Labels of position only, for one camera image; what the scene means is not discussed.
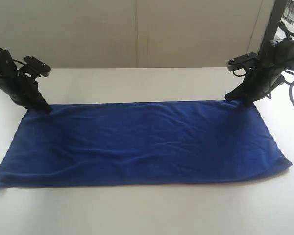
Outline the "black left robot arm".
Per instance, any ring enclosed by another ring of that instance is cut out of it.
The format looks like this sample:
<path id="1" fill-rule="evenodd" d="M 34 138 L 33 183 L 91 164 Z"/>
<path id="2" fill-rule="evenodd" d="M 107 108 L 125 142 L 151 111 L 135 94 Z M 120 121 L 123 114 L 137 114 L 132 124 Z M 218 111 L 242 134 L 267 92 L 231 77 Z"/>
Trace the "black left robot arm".
<path id="1" fill-rule="evenodd" d="M 52 107 L 41 95 L 36 79 L 48 77 L 50 72 L 50 66 L 33 56 L 27 56 L 21 62 L 0 48 L 0 89 L 16 105 L 49 114 Z"/>

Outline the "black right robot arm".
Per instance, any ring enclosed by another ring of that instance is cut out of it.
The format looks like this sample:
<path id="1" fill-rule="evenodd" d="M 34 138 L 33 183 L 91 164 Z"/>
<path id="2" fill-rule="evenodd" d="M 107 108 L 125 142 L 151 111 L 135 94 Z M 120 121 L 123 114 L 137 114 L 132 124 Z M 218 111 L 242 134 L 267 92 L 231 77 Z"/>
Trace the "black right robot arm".
<path id="1" fill-rule="evenodd" d="M 271 92 L 285 83 L 282 72 L 294 74 L 294 40 L 270 40 L 260 55 L 249 53 L 227 62 L 233 74 L 243 69 L 242 83 L 225 95 L 226 101 L 240 100 L 245 106 L 263 98 L 271 98 Z"/>

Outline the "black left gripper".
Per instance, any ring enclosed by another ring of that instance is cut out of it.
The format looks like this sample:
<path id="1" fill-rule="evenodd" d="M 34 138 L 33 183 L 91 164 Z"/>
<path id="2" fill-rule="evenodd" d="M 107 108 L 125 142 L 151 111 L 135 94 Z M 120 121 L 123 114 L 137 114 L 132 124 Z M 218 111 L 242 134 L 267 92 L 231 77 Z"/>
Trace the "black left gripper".
<path id="1" fill-rule="evenodd" d="M 0 89 L 15 104 L 50 114 L 51 106 L 42 97 L 36 82 L 36 78 L 42 75 L 33 68 L 4 69 L 0 71 Z"/>

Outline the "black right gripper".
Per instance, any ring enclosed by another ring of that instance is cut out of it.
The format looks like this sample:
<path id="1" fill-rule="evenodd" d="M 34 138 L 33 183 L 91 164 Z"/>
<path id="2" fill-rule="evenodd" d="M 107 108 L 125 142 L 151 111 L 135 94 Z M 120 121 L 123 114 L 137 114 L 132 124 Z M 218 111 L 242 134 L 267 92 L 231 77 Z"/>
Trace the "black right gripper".
<path id="1" fill-rule="evenodd" d="M 254 67 L 250 77 L 245 77 L 239 89 L 225 95 L 225 100 L 242 100 L 245 107 L 252 107 L 254 102 L 263 98 L 271 99 L 271 92 L 282 84 L 282 69 L 273 67 Z"/>

